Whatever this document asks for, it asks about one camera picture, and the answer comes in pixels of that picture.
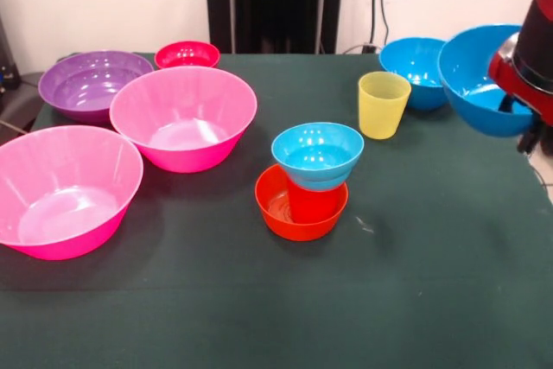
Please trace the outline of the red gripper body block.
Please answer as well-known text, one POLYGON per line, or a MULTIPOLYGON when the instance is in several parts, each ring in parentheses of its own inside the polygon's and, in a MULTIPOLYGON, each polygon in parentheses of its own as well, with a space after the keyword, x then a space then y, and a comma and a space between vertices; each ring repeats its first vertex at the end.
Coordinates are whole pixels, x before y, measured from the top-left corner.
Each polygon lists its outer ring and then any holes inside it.
POLYGON ((530 69, 515 56, 519 32, 509 36, 493 55, 489 77, 505 93, 529 106, 540 117, 552 116, 552 93, 531 83, 530 69))

